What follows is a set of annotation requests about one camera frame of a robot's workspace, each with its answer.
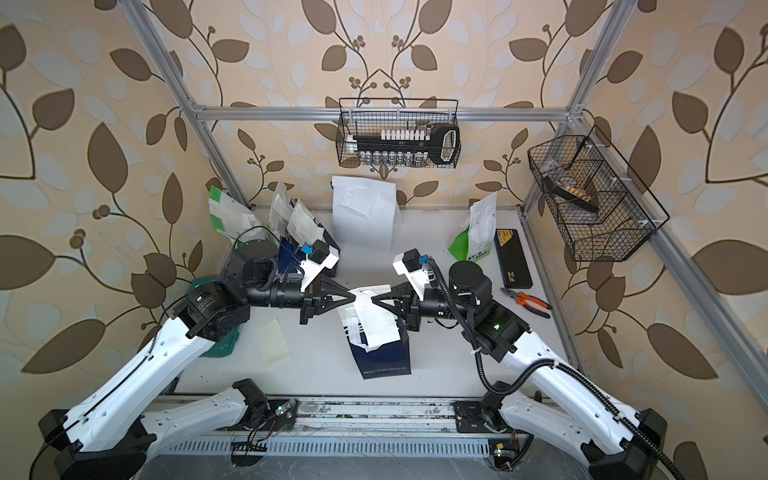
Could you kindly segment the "navy bag front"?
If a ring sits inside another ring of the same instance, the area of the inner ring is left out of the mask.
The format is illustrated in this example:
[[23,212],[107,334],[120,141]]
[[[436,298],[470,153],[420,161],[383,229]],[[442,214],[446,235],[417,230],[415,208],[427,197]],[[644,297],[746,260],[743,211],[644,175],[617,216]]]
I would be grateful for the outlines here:
[[297,242],[306,262],[327,269],[335,267],[340,258],[338,249],[325,240],[325,229],[315,221],[314,215],[300,201],[293,207],[287,230]]

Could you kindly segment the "navy bag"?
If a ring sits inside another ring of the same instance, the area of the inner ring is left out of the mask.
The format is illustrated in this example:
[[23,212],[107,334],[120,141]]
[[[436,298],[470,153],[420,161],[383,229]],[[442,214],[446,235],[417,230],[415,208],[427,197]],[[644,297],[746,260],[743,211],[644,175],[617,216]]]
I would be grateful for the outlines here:
[[412,373],[408,332],[399,326],[401,339],[367,352],[349,342],[349,348],[364,380],[410,375]]
[[315,221],[314,215],[300,201],[293,207],[287,230],[297,242],[306,262],[327,269],[335,267],[340,258],[338,249],[325,240],[325,229]]

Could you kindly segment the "green white bag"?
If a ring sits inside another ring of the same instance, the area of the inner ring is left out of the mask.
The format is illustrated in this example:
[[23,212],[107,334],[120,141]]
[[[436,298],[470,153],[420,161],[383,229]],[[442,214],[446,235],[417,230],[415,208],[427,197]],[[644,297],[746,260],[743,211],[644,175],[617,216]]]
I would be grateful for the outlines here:
[[212,226],[218,233],[241,243],[265,238],[266,231],[255,214],[226,192],[212,186],[208,205]]
[[448,248],[457,261],[476,262],[489,255],[496,232],[497,194],[492,193],[469,207],[466,228]]

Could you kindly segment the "large white paper bag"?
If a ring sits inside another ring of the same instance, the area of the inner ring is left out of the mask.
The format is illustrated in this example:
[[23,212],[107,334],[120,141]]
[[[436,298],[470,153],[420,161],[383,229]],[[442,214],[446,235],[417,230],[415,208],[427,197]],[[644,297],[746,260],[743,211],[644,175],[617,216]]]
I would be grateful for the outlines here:
[[393,183],[363,177],[332,178],[332,220],[340,243],[390,250],[399,214]]

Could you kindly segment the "blue white Cheerful bag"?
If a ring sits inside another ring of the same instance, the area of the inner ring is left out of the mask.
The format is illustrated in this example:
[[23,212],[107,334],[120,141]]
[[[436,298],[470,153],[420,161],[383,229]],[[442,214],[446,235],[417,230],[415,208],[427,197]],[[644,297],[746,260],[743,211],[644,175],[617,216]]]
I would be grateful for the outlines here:
[[299,243],[296,228],[291,224],[291,218],[297,200],[288,194],[287,185],[280,181],[276,184],[269,212],[270,229],[281,239],[289,239]]

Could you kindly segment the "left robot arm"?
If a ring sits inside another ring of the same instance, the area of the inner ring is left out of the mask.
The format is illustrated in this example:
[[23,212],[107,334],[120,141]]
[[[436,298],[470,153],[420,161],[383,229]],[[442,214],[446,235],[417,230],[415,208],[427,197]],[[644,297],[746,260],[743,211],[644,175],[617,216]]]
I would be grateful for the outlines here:
[[216,280],[195,288],[124,367],[69,410],[38,423],[43,445],[32,479],[130,479],[161,450],[219,428],[258,428],[275,417],[251,379],[206,399],[160,412],[147,407],[187,366],[247,322],[253,307],[297,309],[301,321],[353,303],[355,296],[320,276],[257,289]]

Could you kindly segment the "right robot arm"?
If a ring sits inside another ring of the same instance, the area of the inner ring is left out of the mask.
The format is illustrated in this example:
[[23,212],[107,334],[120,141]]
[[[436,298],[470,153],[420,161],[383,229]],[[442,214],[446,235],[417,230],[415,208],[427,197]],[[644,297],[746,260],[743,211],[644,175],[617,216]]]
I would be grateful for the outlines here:
[[558,356],[514,312],[488,295],[408,283],[373,297],[402,320],[453,319],[473,347],[482,399],[458,402],[457,425],[523,431],[572,456],[594,479],[648,479],[658,465],[680,479],[664,453],[664,418],[610,396]]

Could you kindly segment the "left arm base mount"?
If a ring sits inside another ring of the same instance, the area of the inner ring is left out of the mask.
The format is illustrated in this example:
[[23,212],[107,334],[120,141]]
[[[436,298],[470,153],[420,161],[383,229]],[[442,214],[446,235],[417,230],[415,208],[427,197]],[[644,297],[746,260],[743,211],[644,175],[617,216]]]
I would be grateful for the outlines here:
[[296,422],[299,402],[291,399],[270,399],[251,379],[236,381],[221,393],[226,401],[242,407],[241,415],[226,430],[243,430],[244,438],[230,443],[230,462],[236,468],[250,467],[260,462],[270,450],[270,441],[279,429]]

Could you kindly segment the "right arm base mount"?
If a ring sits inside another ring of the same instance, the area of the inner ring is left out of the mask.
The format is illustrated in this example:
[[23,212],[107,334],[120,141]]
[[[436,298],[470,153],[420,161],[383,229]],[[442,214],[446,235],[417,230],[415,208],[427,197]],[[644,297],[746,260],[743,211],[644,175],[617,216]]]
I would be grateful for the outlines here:
[[501,416],[503,398],[487,392],[479,400],[460,400],[451,404],[456,430],[462,434],[499,434],[506,440],[490,442],[489,462],[497,471],[513,472],[530,450],[534,436],[510,427]]

